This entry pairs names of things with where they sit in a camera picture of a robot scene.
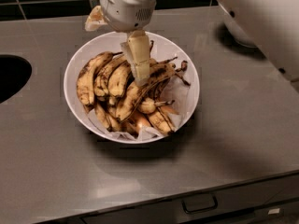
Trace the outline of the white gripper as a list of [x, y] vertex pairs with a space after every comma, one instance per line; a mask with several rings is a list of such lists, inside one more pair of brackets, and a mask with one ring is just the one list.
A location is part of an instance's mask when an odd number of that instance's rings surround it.
[[130, 64], [135, 84], [145, 85], [150, 77], [150, 39], [144, 30], [138, 29], [150, 23], [156, 0], [99, 1], [100, 6], [95, 6], [85, 21], [85, 30], [92, 32], [108, 24], [116, 32], [128, 33], [121, 50]]

